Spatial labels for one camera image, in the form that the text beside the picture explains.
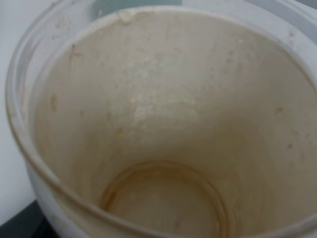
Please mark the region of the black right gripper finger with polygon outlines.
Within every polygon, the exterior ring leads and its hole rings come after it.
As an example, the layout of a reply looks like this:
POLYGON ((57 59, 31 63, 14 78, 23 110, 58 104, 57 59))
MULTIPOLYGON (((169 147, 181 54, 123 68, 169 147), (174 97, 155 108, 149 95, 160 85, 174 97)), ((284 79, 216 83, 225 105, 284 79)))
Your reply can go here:
POLYGON ((53 238, 53 228, 43 215, 37 201, 0 227, 1 238, 53 238))

